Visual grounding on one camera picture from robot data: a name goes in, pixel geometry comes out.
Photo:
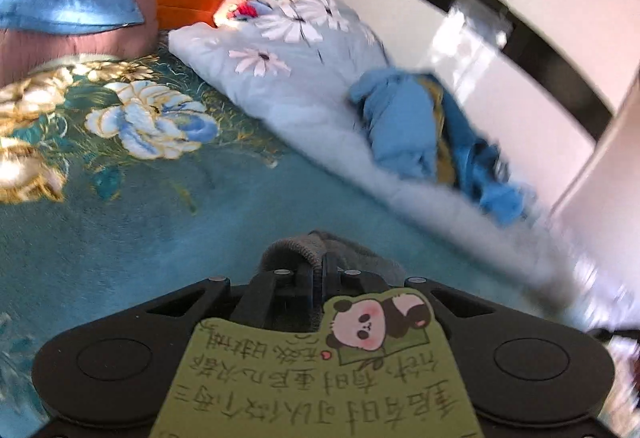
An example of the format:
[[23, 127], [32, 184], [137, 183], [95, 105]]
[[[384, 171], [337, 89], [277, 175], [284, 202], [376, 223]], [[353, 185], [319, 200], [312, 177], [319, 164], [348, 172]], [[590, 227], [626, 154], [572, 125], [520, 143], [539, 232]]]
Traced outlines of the green panda sticky note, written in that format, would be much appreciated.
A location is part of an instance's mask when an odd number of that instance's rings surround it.
[[314, 333], [196, 327], [154, 437], [479, 437], [444, 330], [416, 290], [338, 296]]

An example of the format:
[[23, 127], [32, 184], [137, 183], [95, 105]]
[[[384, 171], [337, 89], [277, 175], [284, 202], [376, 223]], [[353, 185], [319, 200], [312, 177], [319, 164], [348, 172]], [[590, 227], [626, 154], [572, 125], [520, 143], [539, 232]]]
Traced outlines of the light blue floral quilt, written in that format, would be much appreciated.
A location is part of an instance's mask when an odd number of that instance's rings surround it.
[[499, 225], [457, 189], [402, 178], [373, 159], [349, 88], [396, 68], [372, 30], [334, 0], [297, 0], [269, 15], [172, 30], [171, 54], [274, 135], [413, 224], [565, 304], [577, 293], [566, 246], [527, 217]]

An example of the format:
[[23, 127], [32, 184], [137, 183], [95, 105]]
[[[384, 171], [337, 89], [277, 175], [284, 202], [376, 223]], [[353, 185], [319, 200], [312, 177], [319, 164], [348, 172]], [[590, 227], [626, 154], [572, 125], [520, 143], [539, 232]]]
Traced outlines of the grey knit garment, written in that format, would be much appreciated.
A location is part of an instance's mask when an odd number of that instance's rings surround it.
[[378, 255], [357, 242], [322, 230], [273, 242], [262, 255], [258, 271], [321, 271], [326, 256], [332, 257], [337, 268], [376, 273], [390, 285], [403, 284], [407, 274], [393, 259]]

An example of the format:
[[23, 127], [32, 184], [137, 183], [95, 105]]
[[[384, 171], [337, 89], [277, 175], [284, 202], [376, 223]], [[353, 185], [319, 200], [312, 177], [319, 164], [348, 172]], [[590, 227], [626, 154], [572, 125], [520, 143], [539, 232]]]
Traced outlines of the white black glossy wardrobe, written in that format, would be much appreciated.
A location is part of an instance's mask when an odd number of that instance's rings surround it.
[[432, 70], [556, 215], [639, 205], [639, 0], [343, 0]]

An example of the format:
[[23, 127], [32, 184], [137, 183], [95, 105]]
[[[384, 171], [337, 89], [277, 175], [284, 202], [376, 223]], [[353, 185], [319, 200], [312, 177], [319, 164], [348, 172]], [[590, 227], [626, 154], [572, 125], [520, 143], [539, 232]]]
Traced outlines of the teal floral bedspread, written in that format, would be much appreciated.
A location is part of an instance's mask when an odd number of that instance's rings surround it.
[[325, 230], [539, 315], [518, 284], [288, 149], [167, 50], [64, 64], [1, 90], [1, 432], [44, 421], [52, 336], [210, 276], [245, 283], [276, 240]]

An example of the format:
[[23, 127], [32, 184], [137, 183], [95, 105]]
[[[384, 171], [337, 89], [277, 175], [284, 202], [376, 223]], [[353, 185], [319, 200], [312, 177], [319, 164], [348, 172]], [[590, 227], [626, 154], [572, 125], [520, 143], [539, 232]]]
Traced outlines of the blue bundled clothes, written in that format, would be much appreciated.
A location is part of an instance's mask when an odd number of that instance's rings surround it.
[[473, 127], [435, 74], [370, 70], [348, 99], [386, 171], [457, 189], [501, 226], [526, 217], [526, 193], [510, 182], [500, 147]]

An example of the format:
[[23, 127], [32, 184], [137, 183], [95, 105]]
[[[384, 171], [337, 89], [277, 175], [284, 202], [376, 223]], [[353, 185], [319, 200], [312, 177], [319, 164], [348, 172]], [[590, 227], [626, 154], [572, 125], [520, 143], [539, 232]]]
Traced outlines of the pink pillow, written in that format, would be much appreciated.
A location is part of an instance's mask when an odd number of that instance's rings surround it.
[[136, 0], [144, 23], [93, 34], [61, 35], [25, 30], [1, 30], [1, 85], [26, 78], [50, 61], [70, 56], [138, 58], [157, 47], [156, 0]]

